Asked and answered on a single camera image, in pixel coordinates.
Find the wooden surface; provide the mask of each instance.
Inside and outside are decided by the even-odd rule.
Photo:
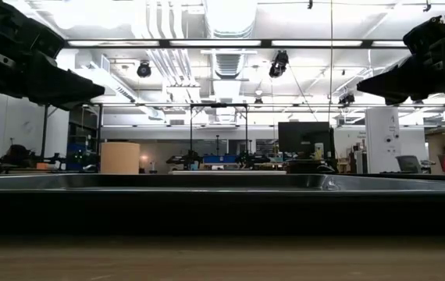
[[[437,281],[445,238],[2,238],[0,280]]]

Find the cable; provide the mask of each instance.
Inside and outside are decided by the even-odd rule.
[[[332,105],[332,75],[333,75],[333,0],[330,0],[330,91],[329,91],[329,115],[327,122],[330,123],[330,106]]]
[[[292,68],[292,66],[289,65],[290,71],[292,72],[292,76],[294,77],[295,80],[295,84],[297,85],[297,87],[299,88],[299,91],[302,94],[302,97],[304,98],[304,101],[306,102],[306,105],[308,106],[309,110],[311,111],[311,113],[313,114],[313,117],[315,117],[316,122],[318,122],[318,118],[316,118],[315,112],[313,111],[313,108],[311,108],[311,106],[309,105],[308,100],[306,99],[306,96],[304,96],[304,92],[302,91],[301,85],[299,84],[299,82],[297,81],[297,78],[295,77],[295,73],[294,73],[294,69]]]

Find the computer monitor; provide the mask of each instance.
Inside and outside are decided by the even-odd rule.
[[[280,122],[278,138],[281,152],[303,152],[308,157],[315,153],[315,144],[322,144],[322,158],[332,158],[333,140],[328,122]]]

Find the ceiling pipe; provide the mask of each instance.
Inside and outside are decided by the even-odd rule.
[[[181,9],[180,1],[172,1],[173,4],[173,15],[174,15],[174,35],[176,39],[184,39],[183,33],[183,11]],[[195,81],[191,69],[190,58],[188,56],[187,49],[177,49],[178,56],[180,57],[180,62],[183,64],[184,69],[186,70],[187,79],[193,84],[197,85]]]
[[[170,31],[170,5],[169,0],[162,0],[162,33],[166,39],[173,39],[173,34]],[[175,50],[166,50],[167,56],[173,58],[173,72],[176,74],[176,78],[183,77],[183,85],[189,85],[189,80],[187,79],[186,70],[180,63],[180,57],[178,52]]]
[[[134,24],[132,25],[132,32],[136,38],[151,39],[151,35],[148,31],[148,26],[146,24],[146,0],[136,0],[138,13],[137,18],[134,19]],[[176,83],[176,81],[169,76],[163,64],[160,63],[158,50],[146,50],[146,54],[150,60],[155,64],[162,77],[166,79],[169,86]]]
[[[150,0],[150,22],[149,22],[149,30],[153,38],[162,38],[160,32],[158,31],[158,21],[157,21],[157,0]],[[159,52],[160,54],[160,63],[162,63],[166,69],[167,73],[174,78],[176,84],[181,85],[183,81],[179,76],[175,74],[175,66],[173,64],[172,59],[169,57],[169,53],[167,50],[162,49]]]

